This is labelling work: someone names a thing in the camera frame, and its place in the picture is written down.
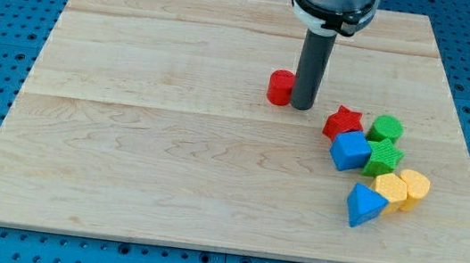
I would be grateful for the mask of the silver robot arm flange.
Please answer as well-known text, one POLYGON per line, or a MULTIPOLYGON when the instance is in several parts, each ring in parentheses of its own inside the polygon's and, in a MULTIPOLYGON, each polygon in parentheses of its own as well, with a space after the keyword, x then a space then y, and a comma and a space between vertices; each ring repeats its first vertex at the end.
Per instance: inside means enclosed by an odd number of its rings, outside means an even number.
POLYGON ((294 15, 321 37, 352 37, 376 15, 383 0, 293 0, 294 15))

